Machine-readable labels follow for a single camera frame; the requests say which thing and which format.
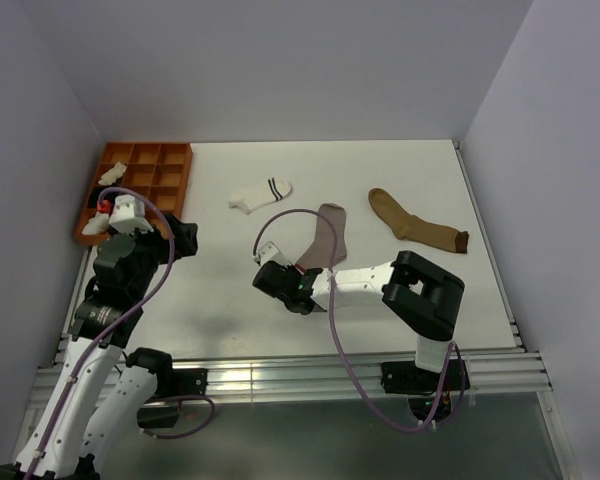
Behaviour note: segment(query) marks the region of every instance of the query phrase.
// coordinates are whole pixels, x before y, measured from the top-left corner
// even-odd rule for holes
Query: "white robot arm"
[[[195,255],[197,225],[183,224],[173,215],[165,220],[174,235],[173,258]],[[142,316],[137,305],[170,252],[169,242],[144,219],[144,206],[130,195],[116,198],[110,225],[119,233],[98,247],[95,277],[76,309],[60,379],[16,462],[0,466],[0,480],[100,478],[97,472],[107,452],[124,431],[120,427],[135,420],[155,394],[163,398],[172,393],[171,356],[140,348],[129,355],[113,393],[94,413],[102,386]],[[126,321],[117,322],[122,315]],[[119,326],[107,335],[114,323]]]
[[[255,261],[260,270],[253,286],[281,300],[288,310],[307,315],[329,309],[328,270],[303,273],[272,242],[258,250]],[[416,366],[441,372],[464,292],[462,280],[409,251],[399,252],[393,262],[333,275],[336,308],[384,303],[418,335]],[[419,292],[414,288],[418,284]]]

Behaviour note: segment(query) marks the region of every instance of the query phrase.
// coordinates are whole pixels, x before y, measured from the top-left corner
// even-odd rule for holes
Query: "small white object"
[[[133,233],[136,229],[153,231],[151,224],[144,218],[144,203],[133,195],[116,197],[109,225],[120,233]]]
[[[229,208],[237,207],[244,213],[251,213],[260,207],[278,202],[291,193],[291,183],[277,177],[253,187],[236,190],[229,197]]]
[[[89,219],[87,224],[82,229],[83,235],[99,235],[103,233],[109,225],[109,214],[96,212],[96,214]]]
[[[117,162],[113,167],[104,172],[98,180],[98,185],[113,185],[116,180],[124,176],[127,171],[127,166]]]
[[[261,248],[259,248],[256,256],[253,258],[253,261],[258,265],[264,265],[270,261],[274,261],[278,265],[282,266],[293,265],[289,260],[287,260],[287,258],[273,242],[267,242]]]
[[[416,367],[440,373],[447,356],[449,342],[437,342],[418,335],[416,346]]]

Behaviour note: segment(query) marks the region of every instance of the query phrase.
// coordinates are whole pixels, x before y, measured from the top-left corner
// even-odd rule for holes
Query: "taupe sock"
[[[319,213],[326,216],[336,227],[338,233],[338,250],[336,251],[336,263],[347,258],[347,246],[344,243],[344,226],[347,222],[347,212],[335,203],[323,203],[320,205]],[[296,262],[296,266],[304,270],[310,268],[326,268],[329,266],[329,257],[333,248],[333,234],[329,225],[320,217],[316,222],[316,236],[309,249],[302,254]]]
[[[413,240],[452,253],[467,253],[468,232],[422,220],[404,210],[381,188],[369,191],[371,208],[400,240]]]

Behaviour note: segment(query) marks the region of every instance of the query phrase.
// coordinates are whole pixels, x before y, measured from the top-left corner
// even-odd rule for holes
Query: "white wall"
[[[536,0],[466,138],[525,341],[600,479],[600,0]]]
[[[21,0],[107,139],[461,138],[531,0]]]
[[[0,0],[0,464],[55,352],[82,248],[72,227],[100,139],[15,0]]]

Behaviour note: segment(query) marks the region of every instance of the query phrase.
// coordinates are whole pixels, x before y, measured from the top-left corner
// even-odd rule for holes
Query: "orange tray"
[[[82,229],[96,213],[95,205],[89,205],[89,198],[94,189],[101,188],[98,180],[117,162],[127,166],[121,187],[144,195],[163,213],[173,213],[180,218],[192,159],[193,151],[188,143],[107,143],[84,201],[74,233],[75,239],[83,245],[92,246],[109,238],[106,233],[83,235]],[[155,213],[149,209],[146,217],[149,222],[157,224],[160,230],[163,229]]]

